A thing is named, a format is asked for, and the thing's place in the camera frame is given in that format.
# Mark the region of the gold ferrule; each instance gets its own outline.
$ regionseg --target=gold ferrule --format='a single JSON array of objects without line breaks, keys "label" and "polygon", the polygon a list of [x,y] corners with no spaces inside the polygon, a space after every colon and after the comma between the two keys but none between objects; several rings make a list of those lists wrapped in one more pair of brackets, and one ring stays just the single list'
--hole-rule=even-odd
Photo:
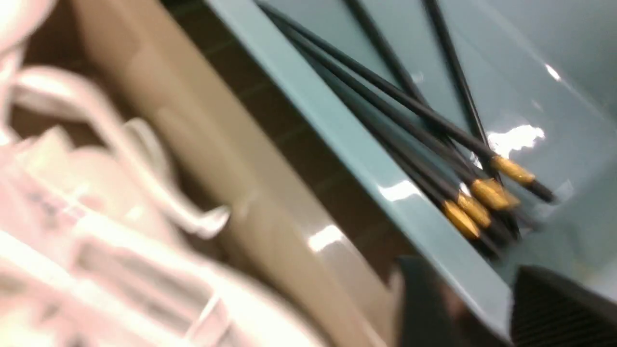
[{"label": "gold ferrule", "polygon": [[480,237],[480,229],[476,223],[455,203],[444,201],[443,208],[444,215],[465,238],[477,239]]},{"label": "gold ferrule", "polygon": [[475,180],[470,189],[476,199],[496,211],[506,210],[518,204],[514,196],[491,180]]},{"label": "gold ferrule", "polygon": [[501,195],[504,199],[506,199],[506,201],[508,201],[508,204],[510,204],[510,207],[517,206],[521,203],[521,201],[517,199],[516,196],[512,195],[501,184],[497,183],[494,178],[484,180],[484,183],[487,186],[491,187],[495,192],[497,192],[497,194]]},{"label": "gold ferrule", "polygon": [[536,176],[522,168],[517,163],[504,158],[502,156],[494,156],[491,158],[492,166],[505,173],[508,177],[512,178],[515,182],[520,185],[528,185],[536,179]]},{"label": "gold ferrule", "polygon": [[491,225],[489,211],[478,200],[459,191],[456,202],[461,210],[467,213],[481,228],[487,228]]}]

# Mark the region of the black mesh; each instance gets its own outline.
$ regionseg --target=black mesh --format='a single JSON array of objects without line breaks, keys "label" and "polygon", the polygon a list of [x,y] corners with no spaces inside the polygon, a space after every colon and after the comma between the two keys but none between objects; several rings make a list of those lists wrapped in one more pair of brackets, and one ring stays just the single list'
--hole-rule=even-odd
[{"label": "black mesh", "polygon": [[523,267],[510,333],[517,347],[617,346],[617,306],[538,267]]}]

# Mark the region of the teal tray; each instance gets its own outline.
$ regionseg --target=teal tray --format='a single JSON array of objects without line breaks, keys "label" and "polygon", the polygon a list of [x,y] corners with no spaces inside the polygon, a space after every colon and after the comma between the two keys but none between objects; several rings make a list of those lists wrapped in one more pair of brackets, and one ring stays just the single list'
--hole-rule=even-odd
[{"label": "teal tray", "polygon": [[[341,0],[268,0],[393,81]],[[527,192],[541,232],[499,262],[482,258],[443,218],[251,0],[206,0],[409,240],[493,331],[508,338],[510,285],[542,265],[617,297],[617,2],[441,0],[491,145],[560,199]],[[368,1],[429,103],[465,127],[419,0]]]}]

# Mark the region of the dark floor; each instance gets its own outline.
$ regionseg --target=dark floor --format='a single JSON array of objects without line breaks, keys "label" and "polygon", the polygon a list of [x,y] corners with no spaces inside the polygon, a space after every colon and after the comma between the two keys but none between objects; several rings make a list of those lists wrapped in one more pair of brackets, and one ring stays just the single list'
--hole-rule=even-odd
[{"label": "dark floor", "polygon": [[413,252],[282,92],[202,1],[173,1],[170,12],[276,144],[380,277]]}]

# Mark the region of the black rod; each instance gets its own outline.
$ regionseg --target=black rod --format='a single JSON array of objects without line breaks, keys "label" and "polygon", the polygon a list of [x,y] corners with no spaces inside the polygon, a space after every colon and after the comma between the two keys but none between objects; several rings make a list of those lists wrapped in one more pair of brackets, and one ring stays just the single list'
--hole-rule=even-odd
[{"label": "black rod", "polygon": [[[388,40],[379,30],[377,23],[373,20],[369,11],[362,4],[360,0],[344,0],[347,4],[347,7],[354,14],[358,23],[360,24],[362,30],[368,36],[369,40],[379,53],[381,59],[386,63],[390,73],[394,76],[396,81],[399,83],[403,91],[405,91],[409,96],[416,99],[418,102],[428,107],[428,102],[426,98],[422,95],[420,89],[416,86],[413,78],[409,74],[409,71],[405,68],[403,63],[398,58],[397,54],[394,52],[394,49],[389,44]],[[435,126],[435,124],[427,121],[426,119],[421,119],[422,122],[426,125],[426,128],[433,133],[435,137],[437,137],[440,141],[445,143],[447,147],[459,158],[460,162],[463,163],[470,170],[473,170],[475,166],[466,160],[463,155],[460,153],[458,148],[452,142],[447,134],[445,134],[439,127]]]},{"label": "black rod", "polygon": [[[441,8],[439,7],[438,0],[423,0],[423,3],[429,18],[431,19],[431,23],[435,34],[437,35],[442,53],[445,56],[450,77],[456,87],[458,101],[463,106],[463,111],[465,112],[471,133],[476,138],[482,140],[482,143],[484,143],[487,147],[490,147],[489,139],[484,131],[480,114],[471,95],[469,84],[467,84],[463,67],[458,59],[456,48],[454,47],[454,43],[450,37],[450,32],[448,31],[448,26],[445,22],[445,17],[441,11]],[[479,157],[478,159],[480,160],[480,163],[486,173],[495,178],[497,183],[503,185],[502,178],[498,171],[491,166],[490,159],[486,157]],[[504,217],[506,223],[509,224],[518,234],[519,232],[518,226],[516,225],[516,220],[511,218],[509,215]]]},{"label": "black rod", "polygon": [[[367,69],[355,59],[349,57],[348,55],[339,51],[334,46],[323,41],[317,35],[311,33],[298,23],[295,23],[293,20],[287,18],[285,15],[280,14],[276,9],[273,9],[266,4],[261,4],[260,6],[268,14],[275,17],[280,22],[285,23],[294,31],[302,35],[304,38],[311,41],[315,46],[318,46],[319,48],[327,52],[329,55],[341,61],[352,71],[362,76],[364,79],[381,89],[383,92],[385,92],[390,97],[394,98],[396,101],[413,111],[415,114],[419,115],[422,118],[428,119],[430,122],[433,122],[437,126],[441,127],[454,140],[471,149],[478,156],[491,158],[492,165],[496,166],[499,170],[505,172],[510,178],[519,183],[521,186],[525,187],[530,192],[534,193],[540,199],[543,199],[547,202],[552,202],[555,200],[554,194],[546,186],[538,182],[535,176],[525,171],[518,164],[515,164],[509,159],[499,156],[493,150],[485,146],[482,141],[474,138],[473,136],[469,136],[469,134],[457,128],[456,125],[454,125],[449,120],[443,118],[443,116],[439,115],[434,110],[420,104],[418,101],[409,97],[392,83],[381,78],[379,75]],[[292,37],[292,39],[294,39],[294,41],[296,42],[301,42],[297,38]]]},{"label": "black rod", "polygon": [[[386,147],[386,151],[390,154],[390,156],[394,159],[394,161],[400,166],[401,169],[411,178],[419,187],[422,189],[424,194],[429,197],[429,199],[435,204],[435,206],[439,209],[443,209],[444,206],[448,206],[448,203],[452,203],[453,201],[448,200],[445,196],[441,195],[437,189],[431,186],[430,182],[424,179],[422,175],[418,172],[414,171],[412,167],[409,166],[409,162],[403,160],[398,154],[394,151],[391,151],[391,148]],[[482,244],[484,244],[492,253],[494,253],[497,257],[502,257],[503,253],[499,250],[499,247],[483,232],[479,232],[473,236],[471,235],[463,235],[468,239],[479,240]]]},{"label": "black rod", "polygon": [[352,98],[343,91],[339,91],[339,88],[333,87],[334,92],[339,96],[341,101],[352,111],[358,120],[364,124],[368,131],[384,146],[390,155],[396,154],[399,158],[397,163],[402,167],[400,161],[404,161],[406,168],[404,171],[414,181],[415,173],[422,176],[422,181],[426,181],[425,184],[418,184],[421,188],[425,185],[430,185],[431,189],[436,189],[439,193],[445,196],[446,199],[455,202],[463,212],[467,213],[479,227],[484,229],[490,235],[494,235],[504,242],[512,242],[514,238],[507,230],[507,228],[490,215],[489,211],[484,208],[477,200],[468,196],[464,192],[448,179],[443,177],[442,172],[432,165],[429,161],[422,158],[419,154],[415,153],[410,148],[405,148],[396,141],[394,138],[401,140],[399,135],[393,135],[385,131],[383,126],[379,126],[374,123],[369,116],[366,115],[366,109],[354,102]]},{"label": "black rod", "polygon": [[[454,187],[448,187],[448,183],[445,180],[436,180],[435,177],[439,175],[438,171],[432,172],[430,175],[425,176],[416,170],[413,162],[411,151],[404,151],[395,144],[395,141],[383,133],[377,126],[371,123],[370,118],[366,116],[366,110],[353,101],[352,98],[343,91],[334,91],[345,105],[352,111],[359,121],[364,124],[368,131],[378,140],[384,149],[390,154],[392,159],[399,165],[399,167],[411,178],[414,183],[424,192],[426,197],[444,214],[444,216],[456,227],[456,229],[468,240],[480,241],[490,252],[497,257],[502,256],[499,247],[489,238],[486,233],[483,233],[469,215],[465,215],[463,209],[457,209],[453,205],[457,205],[455,200],[449,196],[458,195],[458,191]],[[458,212],[458,218],[452,215],[452,208]],[[496,225],[489,225],[484,229],[487,233],[492,233],[495,236],[505,235],[507,241],[511,241],[510,234],[505,230],[496,230]]]},{"label": "black rod", "polygon": [[403,63],[397,57],[392,46],[388,43],[384,35],[377,27],[377,23],[368,13],[365,6],[359,0],[344,0],[347,7],[355,15],[362,30],[366,33],[369,40],[376,48],[382,60],[388,66],[390,73],[393,74],[396,81],[401,85],[402,89],[411,97],[423,104],[428,104],[420,90],[413,82],[409,72],[403,66]]},{"label": "black rod", "polygon": [[347,73],[341,67],[337,66],[327,57],[321,55],[317,51],[317,49],[311,46],[308,42],[299,40],[293,35],[291,35],[289,38],[293,42],[298,44],[301,52],[308,55],[316,62],[320,63],[324,68],[330,71],[332,75],[340,79],[340,81],[342,81],[349,88],[354,90],[358,95],[360,95],[364,100],[368,101],[377,110],[381,111],[397,126],[414,136],[420,143],[422,143],[422,145],[435,152],[441,158],[447,161],[449,160],[450,167],[458,174],[463,183],[465,183],[468,187],[471,188],[474,195],[481,199],[482,203],[488,204],[487,206],[495,209],[496,211],[512,211],[526,224],[534,225],[532,219],[530,219],[526,214],[524,214],[520,210],[513,209],[518,204],[518,201],[514,203],[511,202],[502,194],[505,192],[505,190],[495,190],[493,187],[487,186],[484,180],[479,179],[473,173],[467,170],[464,166],[462,166],[458,161],[453,160],[453,158],[455,158],[453,156],[453,153],[449,151],[443,143],[433,137],[428,131],[414,125],[413,122],[411,122],[410,119],[407,117],[407,115],[401,113],[394,106],[390,105],[387,101],[381,99],[377,94],[372,92],[368,87],[362,84],[362,82],[358,81],[351,74]]}]

